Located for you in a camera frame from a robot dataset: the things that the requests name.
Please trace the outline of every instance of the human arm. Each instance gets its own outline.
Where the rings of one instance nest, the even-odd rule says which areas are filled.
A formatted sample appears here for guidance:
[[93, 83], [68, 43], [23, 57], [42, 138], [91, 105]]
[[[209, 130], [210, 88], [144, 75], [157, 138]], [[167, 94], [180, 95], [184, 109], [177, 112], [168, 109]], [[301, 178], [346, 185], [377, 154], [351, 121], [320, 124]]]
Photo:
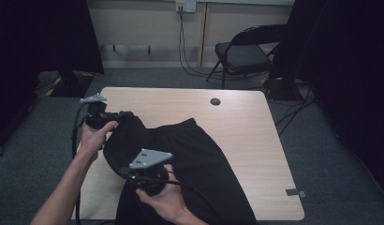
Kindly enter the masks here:
[[106, 140], [106, 134], [116, 127], [109, 122], [100, 130], [94, 130], [83, 124], [81, 127], [81, 146], [76, 156], [50, 197], [43, 203], [31, 221], [36, 224], [69, 224], [78, 199], [81, 185], [97, 152]]
[[[170, 181], [177, 181], [171, 165], [165, 165], [169, 172]], [[142, 189], [136, 190], [143, 203], [151, 205], [165, 220], [177, 225], [203, 225], [207, 224], [196, 217], [186, 207], [180, 186], [166, 184], [165, 188], [157, 195], [149, 197]]]

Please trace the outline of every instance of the small black object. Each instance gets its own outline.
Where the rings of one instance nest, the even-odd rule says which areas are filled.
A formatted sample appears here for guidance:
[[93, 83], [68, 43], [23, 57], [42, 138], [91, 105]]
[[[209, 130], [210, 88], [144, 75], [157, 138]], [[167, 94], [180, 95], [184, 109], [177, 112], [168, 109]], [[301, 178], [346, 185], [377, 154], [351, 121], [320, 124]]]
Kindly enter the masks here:
[[107, 109], [107, 104], [105, 104], [102, 101], [98, 101], [98, 102], [89, 103], [87, 112], [89, 114], [99, 114], [99, 113], [104, 113], [106, 109]]
[[286, 193], [288, 196], [293, 196], [293, 195], [300, 195], [300, 191], [298, 189], [286, 189]]
[[155, 196], [160, 193], [169, 180], [169, 173], [163, 164], [156, 164], [155, 166], [133, 170], [132, 175], [128, 177], [136, 181], [136, 184], [149, 196]]
[[118, 123], [121, 123], [122, 121], [126, 120], [127, 118], [130, 118], [134, 116], [132, 112], [99, 112], [97, 114], [87, 114], [84, 119], [86, 124], [93, 129], [101, 129], [106, 124], [108, 124], [110, 121], [117, 121]]

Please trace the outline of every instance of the table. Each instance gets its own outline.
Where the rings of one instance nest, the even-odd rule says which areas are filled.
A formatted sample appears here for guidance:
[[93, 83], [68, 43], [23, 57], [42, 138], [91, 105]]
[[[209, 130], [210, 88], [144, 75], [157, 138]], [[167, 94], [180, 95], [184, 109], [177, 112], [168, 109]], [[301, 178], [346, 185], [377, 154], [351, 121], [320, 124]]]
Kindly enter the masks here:
[[[106, 87], [101, 95], [107, 112], [132, 111], [147, 128], [195, 118], [223, 150], [257, 220], [303, 219], [299, 196], [286, 193], [295, 184], [263, 93]], [[100, 153], [81, 188], [81, 218], [114, 219], [124, 182]]]

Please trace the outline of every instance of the black pants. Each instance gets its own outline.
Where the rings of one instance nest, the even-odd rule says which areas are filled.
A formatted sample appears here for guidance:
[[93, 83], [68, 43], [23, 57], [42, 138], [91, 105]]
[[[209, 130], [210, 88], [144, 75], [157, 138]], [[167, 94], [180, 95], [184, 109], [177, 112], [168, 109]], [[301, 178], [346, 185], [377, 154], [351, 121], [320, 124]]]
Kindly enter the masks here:
[[[142, 147], [172, 153], [171, 164], [177, 179], [202, 192], [226, 224], [256, 224], [223, 152], [194, 119], [148, 129], [133, 116], [118, 126], [105, 146], [104, 156], [116, 173], [119, 168], [128, 167]], [[135, 189], [126, 182], [116, 224], [169, 224], [151, 206], [140, 202]], [[197, 193], [183, 187], [182, 193], [188, 209], [198, 218], [210, 224], [223, 224]]]

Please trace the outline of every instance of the chair backrest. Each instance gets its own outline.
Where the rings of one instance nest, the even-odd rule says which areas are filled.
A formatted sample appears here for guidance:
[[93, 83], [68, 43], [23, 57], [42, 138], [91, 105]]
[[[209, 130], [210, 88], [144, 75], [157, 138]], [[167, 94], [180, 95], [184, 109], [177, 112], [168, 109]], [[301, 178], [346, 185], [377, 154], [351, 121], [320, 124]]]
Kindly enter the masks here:
[[279, 42], [286, 33], [286, 29], [286, 24], [253, 26], [237, 34], [230, 45], [258, 45]]

